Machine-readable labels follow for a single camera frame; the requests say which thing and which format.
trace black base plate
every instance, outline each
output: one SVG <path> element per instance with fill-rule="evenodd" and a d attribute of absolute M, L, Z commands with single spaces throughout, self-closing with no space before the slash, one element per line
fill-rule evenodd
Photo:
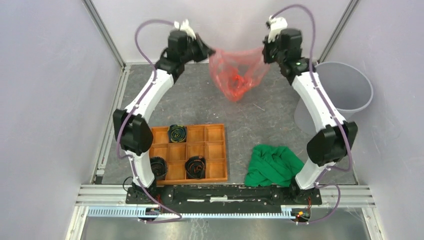
<path fill-rule="evenodd" d="M 272 186 L 249 187 L 239 184 L 166 185 L 157 187 L 161 202 L 179 213 L 281 213 L 281 205 L 308 205 L 308 198 L 293 201 L 289 188 Z M 226 197 L 225 202 L 216 198 Z M 128 189 L 127 204 L 154 204 L 143 192 Z M 319 189 L 311 195 L 312 205 L 323 203 Z"/>

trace plastic bin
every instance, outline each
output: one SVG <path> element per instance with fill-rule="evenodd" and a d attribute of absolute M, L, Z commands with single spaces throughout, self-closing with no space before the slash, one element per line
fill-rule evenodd
<path fill-rule="evenodd" d="M 374 96 L 370 80 L 356 68 L 341 62 L 323 62 L 316 66 L 319 80 L 328 97 L 348 120 L 353 114 L 364 110 Z M 315 125 L 302 99 L 294 111 L 294 122 L 309 135 L 315 135 Z"/>

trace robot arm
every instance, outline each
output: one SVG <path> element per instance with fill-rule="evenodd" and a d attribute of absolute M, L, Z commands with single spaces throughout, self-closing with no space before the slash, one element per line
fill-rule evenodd
<path fill-rule="evenodd" d="M 115 139 L 129 158 L 132 185 L 149 188 L 149 192 L 154 192 L 150 188 L 156 187 L 150 166 L 149 149 L 153 143 L 153 134 L 148 125 L 149 118 L 162 96 L 183 73 L 186 63 L 203 61 L 215 53 L 195 34 L 187 20 L 182 24 L 176 22 L 174 26 L 176 29 L 169 34 L 168 46 L 155 64 L 155 70 L 146 85 L 125 109 L 116 109 L 113 113 Z"/>
<path fill-rule="evenodd" d="M 321 174 L 347 154 L 346 144 L 334 117 L 342 124 L 350 147 L 358 127 L 354 122 L 346 122 L 337 111 L 321 85 L 315 67 L 309 65 L 308 58 L 302 57 L 301 31 L 287 28 L 287 22 L 282 17 L 270 18 L 267 26 L 270 33 L 263 41 L 264 62 L 279 65 L 281 74 L 304 101 L 317 132 L 307 144 L 308 160 L 290 183 L 290 194 L 297 198 L 311 192 Z"/>

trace speckled gray mat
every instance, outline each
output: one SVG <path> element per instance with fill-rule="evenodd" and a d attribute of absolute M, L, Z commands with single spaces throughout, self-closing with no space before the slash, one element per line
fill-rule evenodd
<path fill-rule="evenodd" d="M 130 103 L 150 77 L 149 65 L 133 65 L 122 106 Z M 299 95 L 273 65 L 261 84 L 237 103 L 230 102 L 214 85 L 208 64 L 187 64 L 176 84 L 163 96 L 150 117 L 149 126 L 223 123 L 226 131 L 228 183 L 242 184 L 252 148 L 257 144 L 288 146 L 302 160 L 308 159 L 306 144 L 311 136 L 296 126 L 293 114 Z M 131 176 L 129 162 L 118 159 L 113 141 L 103 184 L 122 184 Z M 347 168 L 344 159 L 338 164 Z M 328 172 L 321 183 L 355 184 L 353 172 Z"/>

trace green towel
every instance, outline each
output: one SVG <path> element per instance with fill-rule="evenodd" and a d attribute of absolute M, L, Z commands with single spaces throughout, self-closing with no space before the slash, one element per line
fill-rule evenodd
<path fill-rule="evenodd" d="M 288 147 L 260 144 L 253 148 L 244 184 L 288 187 L 303 166 L 304 163 Z"/>

